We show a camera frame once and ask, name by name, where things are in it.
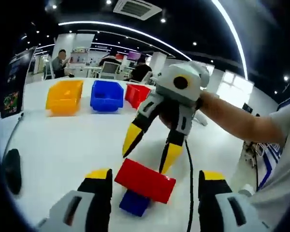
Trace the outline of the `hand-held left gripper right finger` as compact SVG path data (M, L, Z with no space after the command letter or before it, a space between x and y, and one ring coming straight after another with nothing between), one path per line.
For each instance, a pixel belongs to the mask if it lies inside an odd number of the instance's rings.
M199 221L202 232L267 232L245 195L232 192L218 172L199 172Z

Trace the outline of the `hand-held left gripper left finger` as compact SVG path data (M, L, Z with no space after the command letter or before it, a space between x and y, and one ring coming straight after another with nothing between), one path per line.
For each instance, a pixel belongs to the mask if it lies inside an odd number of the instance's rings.
M59 199L37 227L39 232L107 232L113 193L112 169L94 170L77 190Z

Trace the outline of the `person's right hand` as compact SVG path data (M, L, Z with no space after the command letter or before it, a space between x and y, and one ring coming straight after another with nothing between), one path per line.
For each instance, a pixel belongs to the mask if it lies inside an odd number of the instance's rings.
M178 119L179 105L180 105L179 102L169 100L166 103L164 103L161 107L159 119L169 129L172 129L177 125L176 119ZM194 120L197 120L203 126L207 126L208 123L205 116L202 113L198 113L202 105L203 105L202 100L198 99L192 106L192 109L194 109Z

